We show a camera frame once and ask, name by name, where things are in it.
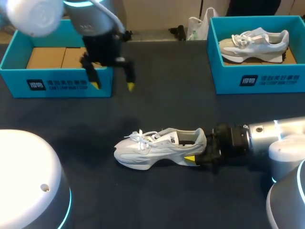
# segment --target wall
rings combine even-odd
[[[300,5],[295,7],[296,14],[302,12]],[[230,0],[204,0],[203,15],[208,7],[214,7],[224,16]],[[294,0],[282,0],[277,15],[288,15]],[[114,0],[120,19],[128,30],[159,30],[187,26],[188,18],[199,17],[201,0]]]
[[[295,0],[295,3],[291,8],[290,15],[305,15],[305,1]]]

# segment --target shoe sole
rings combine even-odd
[[[150,160],[147,160],[145,161],[145,164],[144,165],[139,165],[139,164],[126,164],[126,163],[123,163],[121,161],[119,161],[117,159],[117,161],[123,165],[123,166],[126,166],[128,168],[132,168],[132,169],[137,169],[137,170],[148,170],[150,169],[156,162],[160,161],[160,160],[163,160],[163,159],[169,159],[173,162],[175,162],[176,164],[179,164],[181,166],[197,166],[195,162],[193,161],[190,161],[190,160],[186,160],[184,159],[185,156],[194,156],[194,155],[198,155],[198,154],[201,154],[202,152],[194,152],[194,153],[188,153],[188,154],[185,154],[185,155],[181,155],[181,156],[163,156],[163,157],[160,157],[158,159],[150,159]]]
[[[224,58],[235,62],[235,63],[242,63],[246,59],[250,57],[255,57],[258,59],[261,59],[266,62],[272,62],[272,63],[282,63],[283,62],[283,54],[255,54],[255,55],[250,55],[250,56],[244,56],[244,57],[234,57],[234,56],[229,56],[225,54],[221,54]]]

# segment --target shoe tongue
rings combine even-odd
[[[261,34],[258,35],[256,37],[251,38],[253,41],[261,41],[261,40],[266,40],[267,42],[269,42],[269,36],[267,34]]]
[[[260,27],[260,28],[257,28],[255,30],[250,31],[249,33],[252,33],[255,37],[255,36],[258,36],[258,35],[261,35],[261,34],[266,34],[266,31],[263,30],[262,27]]]
[[[176,131],[163,135],[157,138],[156,140],[154,140],[154,142],[161,142],[166,140],[170,140],[170,142],[173,143],[174,145],[179,145],[179,139]]]

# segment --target black cable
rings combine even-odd
[[[203,8],[203,0],[201,0],[201,6],[200,6],[200,12],[199,12],[199,19],[201,19],[202,8]]]

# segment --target box logo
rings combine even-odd
[[[27,80],[29,88],[31,91],[45,91],[46,87],[42,80]]]
[[[239,86],[241,87],[249,87],[254,86],[257,81],[258,75],[244,75],[242,80],[240,81]]]

